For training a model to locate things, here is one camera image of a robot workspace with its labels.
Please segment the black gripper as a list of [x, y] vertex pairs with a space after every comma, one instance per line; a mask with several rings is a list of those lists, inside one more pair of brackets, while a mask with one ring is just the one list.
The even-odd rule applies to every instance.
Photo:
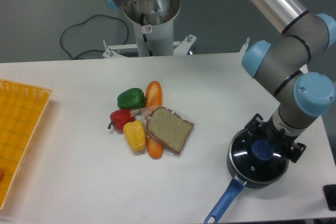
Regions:
[[278, 130], [274, 125], [267, 125], [259, 113], [256, 113], [252, 117], [252, 119], [245, 125], [244, 129], [247, 130], [248, 134], [254, 140], [267, 138], [280, 152], [280, 155], [290, 160], [292, 163], [296, 163], [306, 150], [306, 145], [294, 142], [296, 138], [287, 135], [284, 128]]

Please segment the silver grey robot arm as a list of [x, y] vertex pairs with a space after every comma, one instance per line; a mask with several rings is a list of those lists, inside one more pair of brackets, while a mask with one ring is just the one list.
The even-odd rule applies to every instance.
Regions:
[[[279, 107], [266, 124], [264, 136], [281, 154], [296, 162], [305, 146], [295, 139], [324, 114], [335, 99], [335, 86], [316, 72], [301, 67], [335, 42], [335, 20], [326, 14], [311, 14], [299, 0], [251, 0], [283, 35], [277, 45], [261, 40], [242, 58], [242, 66], [273, 97]], [[140, 56], [176, 54], [173, 34], [158, 29], [174, 19], [179, 0], [105, 0], [111, 9], [122, 7], [135, 23]]]

